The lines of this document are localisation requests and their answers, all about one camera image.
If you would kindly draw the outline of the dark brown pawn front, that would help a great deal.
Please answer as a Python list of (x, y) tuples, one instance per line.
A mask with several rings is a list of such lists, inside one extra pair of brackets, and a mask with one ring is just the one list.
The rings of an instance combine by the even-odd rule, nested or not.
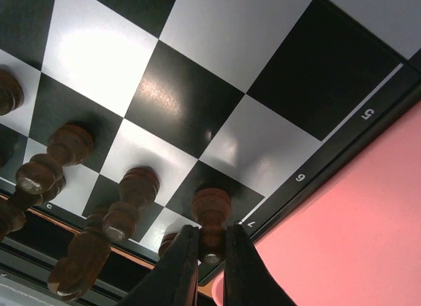
[(198, 259), (212, 265), (222, 263), (226, 247), (223, 225), (232, 214), (230, 195), (219, 188), (201, 189), (193, 197), (191, 211), (195, 221), (201, 225)]

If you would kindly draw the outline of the dark brown rook piece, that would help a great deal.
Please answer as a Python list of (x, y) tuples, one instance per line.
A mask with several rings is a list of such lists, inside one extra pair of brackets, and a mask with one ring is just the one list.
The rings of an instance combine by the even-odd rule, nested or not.
[(176, 236), (177, 233), (169, 233), (164, 235), (158, 251), (159, 258), (161, 258), (164, 255), (165, 251), (168, 249), (168, 247), (170, 246), (170, 244)]

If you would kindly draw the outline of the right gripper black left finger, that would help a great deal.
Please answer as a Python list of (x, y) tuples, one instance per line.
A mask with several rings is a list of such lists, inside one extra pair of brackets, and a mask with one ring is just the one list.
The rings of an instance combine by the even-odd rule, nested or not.
[(185, 225), (155, 268), (119, 306), (197, 304), (199, 229)]

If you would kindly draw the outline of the dark brown bishop piece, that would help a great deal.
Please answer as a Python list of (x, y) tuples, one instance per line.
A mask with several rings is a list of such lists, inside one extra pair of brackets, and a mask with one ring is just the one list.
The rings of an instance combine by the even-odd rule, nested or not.
[(15, 192), (6, 201), (1, 201), (1, 241), (7, 234), (20, 230), (25, 225), (25, 211), (53, 200), (65, 186), (66, 179), (63, 176), (52, 188), (41, 194), (30, 194), (16, 187)]

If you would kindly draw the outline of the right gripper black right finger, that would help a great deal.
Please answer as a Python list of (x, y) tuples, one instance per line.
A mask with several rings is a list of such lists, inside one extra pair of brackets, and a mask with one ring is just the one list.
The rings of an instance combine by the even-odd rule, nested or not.
[(224, 305), (294, 305), (240, 224), (227, 227)]

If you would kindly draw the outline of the dark brown board pawn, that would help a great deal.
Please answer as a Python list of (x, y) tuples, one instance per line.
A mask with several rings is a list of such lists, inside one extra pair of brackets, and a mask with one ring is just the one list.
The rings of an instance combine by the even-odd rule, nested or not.
[(6, 70), (1, 69), (1, 108), (0, 115), (7, 115), (24, 103), (24, 92), (18, 80)]
[(49, 191), (64, 175), (63, 168), (83, 163), (95, 147), (82, 127), (65, 124), (50, 135), (47, 152), (34, 155), (16, 172), (16, 186), (39, 195)]

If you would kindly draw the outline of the dark brown knight piece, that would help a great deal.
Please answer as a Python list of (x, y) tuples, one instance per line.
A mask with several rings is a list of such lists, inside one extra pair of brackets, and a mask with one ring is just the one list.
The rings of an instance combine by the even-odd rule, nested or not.
[(102, 229), (109, 208), (96, 207), (86, 227), (70, 242), (67, 256), (59, 259), (48, 278), (48, 288), (61, 301), (71, 302), (94, 285), (110, 252), (111, 240)]

